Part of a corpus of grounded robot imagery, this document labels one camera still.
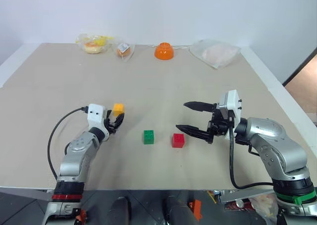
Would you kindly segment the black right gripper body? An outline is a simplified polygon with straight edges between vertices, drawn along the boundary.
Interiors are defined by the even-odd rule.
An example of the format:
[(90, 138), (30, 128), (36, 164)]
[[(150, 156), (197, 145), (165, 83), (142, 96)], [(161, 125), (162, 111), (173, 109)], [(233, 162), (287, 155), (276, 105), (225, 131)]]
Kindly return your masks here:
[(208, 122), (206, 141), (211, 144), (215, 136), (225, 136), (230, 129), (234, 128), (234, 112), (227, 111), (227, 116), (223, 116), (221, 110), (217, 108), (217, 104), (212, 105), (212, 117)]

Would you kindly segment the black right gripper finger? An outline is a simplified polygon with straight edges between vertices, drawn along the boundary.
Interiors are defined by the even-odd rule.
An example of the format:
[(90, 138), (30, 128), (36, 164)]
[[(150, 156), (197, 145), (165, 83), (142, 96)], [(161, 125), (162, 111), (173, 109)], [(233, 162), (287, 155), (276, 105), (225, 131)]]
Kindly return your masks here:
[(180, 131), (184, 132), (185, 134), (195, 138), (199, 138), (203, 140), (208, 140), (209, 138), (209, 134), (206, 131), (200, 130), (198, 127), (177, 124), (176, 128), (178, 128)]
[(183, 104), (192, 110), (200, 111), (200, 112), (214, 112), (214, 104), (191, 101)]

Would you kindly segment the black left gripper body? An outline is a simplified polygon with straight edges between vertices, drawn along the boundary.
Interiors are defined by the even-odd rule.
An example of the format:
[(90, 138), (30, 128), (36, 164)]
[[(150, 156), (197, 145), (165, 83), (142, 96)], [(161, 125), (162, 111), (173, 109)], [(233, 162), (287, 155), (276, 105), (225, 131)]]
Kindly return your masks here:
[(116, 133), (116, 129), (114, 128), (114, 126), (112, 125), (112, 123), (110, 122), (109, 119), (104, 120), (104, 126), (107, 129), (107, 131), (109, 132), (109, 135)]

